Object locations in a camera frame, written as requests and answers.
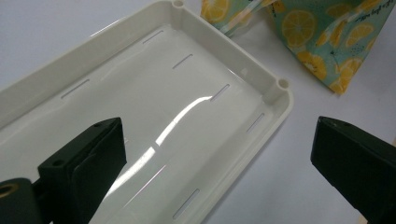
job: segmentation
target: lemon print bag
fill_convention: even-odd
[[[267,7],[279,37],[326,86],[343,94],[395,0],[203,0],[201,16],[226,35]]]

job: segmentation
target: tray slot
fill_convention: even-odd
[[[227,91],[228,88],[230,88],[230,84],[225,85],[220,91],[218,91],[218,93],[213,95],[212,98],[210,98],[210,102],[217,100],[225,91]]]
[[[194,198],[196,196],[198,196],[200,190],[196,189],[194,191],[194,193],[189,197],[189,199],[187,199],[186,202],[183,203],[183,205],[181,205],[181,207],[177,210],[177,212],[175,212],[175,214],[173,215],[173,219],[177,219],[178,217],[180,217],[181,214],[183,214],[183,212],[189,207],[189,205],[192,203],[192,200],[194,200]]]
[[[152,38],[154,38],[155,36],[159,35],[160,33],[162,33],[163,30],[155,33],[154,35],[152,35],[151,37],[147,38],[145,41],[143,41],[143,44],[146,44],[147,42],[149,42]]]
[[[261,113],[259,117],[256,120],[254,120],[254,122],[247,129],[247,133],[251,133],[254,130],[254,128],[256,128],[256,126],[260,123],[260,121],[262,121],[263,118],[264,118],[264,113]]]
[[[80,87],[82,87],[83,85],[85,85],[85,83],[89,82],[90,79],[85,79],[83,82],[79,83],[76,87],[72,88],[70,91],[67,91],[65,94],[63,94],[61,96],[61,99],[63,99],[64,97],[66,97],[67,95],[69,95],[70,93],[72,93],[73,91],[76,91],[77,89],[79,89]]]
[[[182,59],[180,62],[178,62],[177,64],[175,64],[175,66],[172,67],[172,69],[176,69],[179,65],[181,65],[182,63],[184,63],[187,59],[189,59],[190,57],[192,57],[192,54],[187,55],[184,59]]]

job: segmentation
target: white plastic tray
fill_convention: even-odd
[[[121,117],[128,163],[92,223],[198,223],[289,114],[289,84],[160,1],[0,92],[0,181]]]

